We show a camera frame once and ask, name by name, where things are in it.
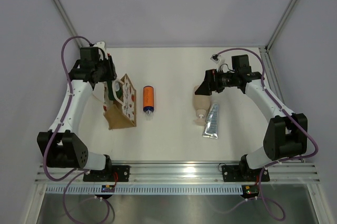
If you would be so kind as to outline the orange blue spray bottle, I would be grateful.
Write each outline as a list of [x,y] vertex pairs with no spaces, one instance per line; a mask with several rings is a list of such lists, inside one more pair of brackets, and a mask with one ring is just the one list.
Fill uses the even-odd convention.
[[151,116],[154,112],[154,88],[152,86],[143,88],[143,112],[147,116]]

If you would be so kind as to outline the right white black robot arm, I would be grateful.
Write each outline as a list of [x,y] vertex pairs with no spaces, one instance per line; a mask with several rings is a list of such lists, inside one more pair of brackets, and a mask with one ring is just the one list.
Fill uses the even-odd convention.
[[287,108],[264,82],[264,74],[252,71],[248,55],[232,57],[232,69],[209,69],[195,94],[211,96],[225,88],[236,87],[247,95],[265,117],[268,126],[262,147],[241,157],[235,175],[249,181],[270,163],[291,159],[306,153],[308,119]]

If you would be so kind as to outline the green dish soap bottle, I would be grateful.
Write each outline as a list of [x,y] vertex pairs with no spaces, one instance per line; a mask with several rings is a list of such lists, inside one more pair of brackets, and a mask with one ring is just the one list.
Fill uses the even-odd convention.
[[117,80],[113,81],[113,93],[114,93],[115,100],[117,98],[120,99],[122,97],[122,90],[120,88],[120,83]]

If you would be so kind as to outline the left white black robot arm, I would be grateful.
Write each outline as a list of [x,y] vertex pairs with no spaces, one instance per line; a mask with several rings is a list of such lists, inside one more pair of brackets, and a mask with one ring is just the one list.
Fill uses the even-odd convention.
[[48,131],[37,136],[45,175],[51,181],[62,181],[76,170],[93,170],[101,181],[108,181],[113,168],[107,164],[107,156],[90,152],[78,130],[96,84],[116,80],[112,57],[103,46],[82,47],[73,68],[64,71],[68,86],[60,110]]

